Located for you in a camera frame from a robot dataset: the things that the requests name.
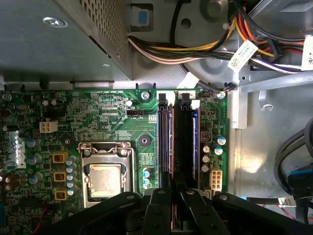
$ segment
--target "black ram slot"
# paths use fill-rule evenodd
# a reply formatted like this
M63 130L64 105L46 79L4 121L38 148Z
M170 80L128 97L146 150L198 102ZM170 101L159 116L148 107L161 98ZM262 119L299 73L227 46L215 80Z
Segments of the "black ram slot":
M165 94L159 95L159 105L157 110L157 149L159 175L162 175L164 172L168 174L170 167L170 114L173 111L173 107L171 105L168 106L164 95ZM164 182L162 181L164 178L167 177L159 177L160 187L164 185Z
M195 188L193 179L193 120L189 94L175 105L175 169L185 176L186 187Z

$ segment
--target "ram slot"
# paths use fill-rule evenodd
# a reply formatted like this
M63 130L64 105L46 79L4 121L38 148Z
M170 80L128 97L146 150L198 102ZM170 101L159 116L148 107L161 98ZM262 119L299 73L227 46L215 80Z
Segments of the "ram slot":
M199 109L193 110L192 112L192 122L193 122L193 130L192 130L192 139L193 139L193 172L192 176L196 181L197 188L200 188L200 141L199 141L199 133L200 133L200 112Z
M175 171L183 173L186 187L195 187L192 177L193 124L189 94L182 94L181 103L175 105Z
M166 188L169 184L170 161L172 156L171 135L173 121L173 106L168 105L166 98L160 94L157 110L157 146L159 185Z

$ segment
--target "cpu socket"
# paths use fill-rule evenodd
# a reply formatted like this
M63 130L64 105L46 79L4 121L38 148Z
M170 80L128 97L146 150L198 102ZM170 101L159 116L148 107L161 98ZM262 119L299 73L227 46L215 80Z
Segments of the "cpu socket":
M129 142L82 142L78 149L84 208L134 191L134 149Z

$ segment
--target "yellow wire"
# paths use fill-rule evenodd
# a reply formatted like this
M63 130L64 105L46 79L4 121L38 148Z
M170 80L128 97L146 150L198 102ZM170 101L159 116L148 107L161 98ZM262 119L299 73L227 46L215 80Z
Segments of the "yellow wire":
M247 38L245 38L244 35L243 35L243 33L240 31L239 25L238 25L238 23L237 23L237 18L235 19L235 26L236 26L236 29L237 29L237 31L238 31L240 37L241 37L244 41L246 41ZM261 49L258 49L258 52L260 52L260 53L262 53L262 54L264 54L264 55L271 56L271 57L274 57L274 56L275 56L274 54L268 53L268 52L263 51L263 50L261 50Z
M231 27L235 26L235 21L232 20ZM227 38L228 39L232 33L233 29L231 29L228 32ZM203 46L199 46L199 47L188 47L188 48L172 48L172 47L154 47L155 49L159 49L159 50L167 50L167 51L190 51L190 50L209 50L211 49L213 46L215 46L215 44L218 43L218 41L215 41L213 43L207 44L207 45L203 45Z

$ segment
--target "green circuit board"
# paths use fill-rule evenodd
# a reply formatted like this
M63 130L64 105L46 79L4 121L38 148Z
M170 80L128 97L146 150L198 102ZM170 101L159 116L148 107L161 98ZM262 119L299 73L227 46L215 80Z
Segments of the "green circuit board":
M145 100L142 93L150 97ZM227 136L227 97L217 98L211 92L194 90L201 101L200 131L209 133L209 139L199 139L199 155L204 144L216 144L214 137ZM41 227L56 223L83 210L81 182L81 142L129 142L134 149L134 191L143 193L158 185L157 156L157 90L108 90L108 91L31 91L0 93L1 129L16 127L18 130L2 131L0 140L0 173L18 173L20 185L12 190L0 190L0 234L29 235L40 221L47 206ZM41 133L40 122L57 120L57 131ZM148 144L140 142L142 135ZM27 140L36 140L29 147ZM226 185L227 144L223 154L209 153L208 167L217 166L223 171L223 189ZM40 162L29 164L28 159L40 155ZM54 154L74 157L77 191L67 200L56 200L55 190L66 188L67 182L56 182L53 173L64 172L66 164L54 163ZM149 185L144 184L144 169L150 170ZM35 174L42 175L36 184L30 184ZM201 189L209 189L208 172L200 172Z

